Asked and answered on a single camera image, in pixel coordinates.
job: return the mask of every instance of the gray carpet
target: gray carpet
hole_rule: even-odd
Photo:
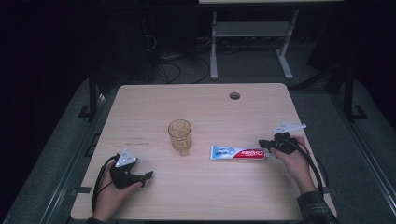
[[[290,45],[287,59],[295,75],[293,81],[286,81],[283,77],[274,46],[261,46],[235,53],[224,50],[218,55],[219,80],[211,81],[206,77],[200,83],[282,82],[291,86],[318,72],[306,65],[313,47],[313,43],[293,42]],[[200,56],[208,62],[207,52]],[[207,64],[201,60],[181,59],[173,63],[182,71],[175,83],[192,83],[207,72]],[[173,66],[165,65],[163,69],[169,77],[177,75]],[[396,223],[396,217],[363,157],[361,143],[356,137],[358,132],[390,184],[395,186],[396,132],[357,81],[354,105],[360,105],[369,119],[356,120],[354,124],[346,121],[340,112],[342,92],[335,95],[325,92],[326,81],[322,79],[303,91],[291,91],[290,95],[301,121],[307,124],[305,131],[311,147],[327,172],[338,218],[341,223]],[[152,82],[162,83],[159,77]],[[78,118],[80,109],[89,103],[88,93],[88,82],[85,81],[64,112],[11,208],[7,223],[84,223],[70,218],[70,210],[76,198],[75,190],[80,186],[90,162],[90,157],[84,154],[87,150],[92,153],[94,147],[90,144],[106,122],[117,88],[101,101],[99,113],[92,122]],[[117,223],[130,222],[118,220]]]

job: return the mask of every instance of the sleeve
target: sleeve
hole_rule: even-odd
[[[88,220],[85,224],[106,224],[106,223],[103,221],[100,221],[98,219],[90,217],[90,218],[88,218]]]
[[[323,200],[323,196],[317,191],[301,195],[297,198],[297,203],[300,206],[303,220],[306,224],[339,223],[332,210]]]

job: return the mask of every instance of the floor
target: floor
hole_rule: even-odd
[[[290,44],[287,59],[294,80],[287,81],[276,59],[275,49],[279,43],[263,41],[268,43],[262,42],[259,46],[246,42],[223,43],[218,55],[217,81],[207,75],[209,54],[204,50],[198,60],[182,57],[172,64],[159,65],[159,74],[150,84],[163,85],[174,79],[178,68],[181,73],[172,82],[175,84],[201,80],[199,83],[281,82],[293,86],[318,72],[306,65],[314,42]],[[173,55],[175,53],[169,50],[163,57]],[[307,125],[305,131],[322,164],[320,169],[327,176],[338,219],[341,223],[396,223],[393,201],[396,198],[393,189],[396,186],[396,132],[358,81],[354,82],[353,103],[361,106],[368,119],[354,123],[346,120],[342,112],[343,91],[327,93],[324,90],[327,80],[324,78],[301,91],[290,91],[290,96],[301,121]],[[85,222],[71,218],[70,210],[116,94],[117,87],[102,95],[98,114],[88,122],[87,118],[78,117],[81,108],[89,104],[88,80],[81,83],[5,223]],[[144,222],[112,220],[110,223]]]

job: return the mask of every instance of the colgate toothpaste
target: colgate toothpaste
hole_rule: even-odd
[[[210,159],[223,160],[223,159],[254,159],[264,160],[270,156],[263,148],[242,148],[242,147],[223,147],[212,146]]]

